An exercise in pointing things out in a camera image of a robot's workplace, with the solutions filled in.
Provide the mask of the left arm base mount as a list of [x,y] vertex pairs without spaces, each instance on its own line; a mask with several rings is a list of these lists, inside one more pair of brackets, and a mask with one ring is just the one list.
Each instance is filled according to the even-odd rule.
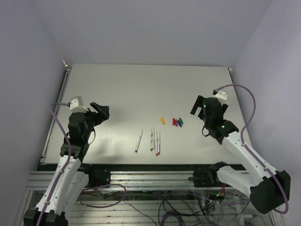
[[88,184],[86,187],[96,187],[107,185],[111,181],[111,173],[104,165],[81,164],[78,171],[88,175]]

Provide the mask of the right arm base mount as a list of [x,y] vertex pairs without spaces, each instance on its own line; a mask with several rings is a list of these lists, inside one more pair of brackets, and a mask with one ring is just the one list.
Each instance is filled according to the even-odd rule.
[[225,166],[222,162],[214,165],[208,164],[194,164],[192,165],[192,176],[188,178],[194,183],[194,187],[219,187],[222,182],[217,177],[217,172],[220,168]]

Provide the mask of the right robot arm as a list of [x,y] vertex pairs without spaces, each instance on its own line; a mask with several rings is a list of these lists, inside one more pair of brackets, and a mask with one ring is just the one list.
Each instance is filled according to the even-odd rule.
[[227,107],[227,104],[221,104],[215,97],[198,96],[190,113],[194,115],[198,108],[201,109],[198,118],[204,122],[203,129],[208,130],[208,136],[240,159],[248,174],[244,175],[221,161],[209,167],[208,183],[212,186],[224,183],[237,189],[262,214],[281,205],[285,205],[282,213],[287,213],[291,177],[286,171],[278,171],[271,166],[247,145],[239,129],[224,119]]

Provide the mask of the green pen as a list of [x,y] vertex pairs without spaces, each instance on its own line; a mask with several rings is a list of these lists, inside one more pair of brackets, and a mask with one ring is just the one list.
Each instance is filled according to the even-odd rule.
[[153,147],[153,129],[150,129],[150,150],[153,151],[154,147]]

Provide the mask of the blue pen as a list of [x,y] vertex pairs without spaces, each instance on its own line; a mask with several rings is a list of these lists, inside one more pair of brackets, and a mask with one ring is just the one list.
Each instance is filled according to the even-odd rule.
[[140,136],[138,138],[138,141],[137,141],[137,144],[136,144],[136,147],[135,147],[135,153],[137,153],[138,150],[139,150],[139,146],[140,146],[140,143],[141,143],[141,140],[142,140],[142,136],[143,136],[143,129],[142,129],[142,131],[140,133]]

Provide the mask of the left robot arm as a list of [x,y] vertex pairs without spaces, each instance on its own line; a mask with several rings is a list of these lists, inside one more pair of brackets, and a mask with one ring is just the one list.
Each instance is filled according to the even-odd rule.
[[55,113],[54,120],[61,129],[64,139],[55,173],[46,192],[32,210],[24,215],[26,226],[66,226],[68,216],[84,187],[91,187],[96,175],[82,169],[83,159],[89,149],[89,138],[95,127],[110,117],[109,106],[90,103],[94,111],[86,108],[81,97],[69,103],[60,103],[69,108],[68,131],[65,131]]

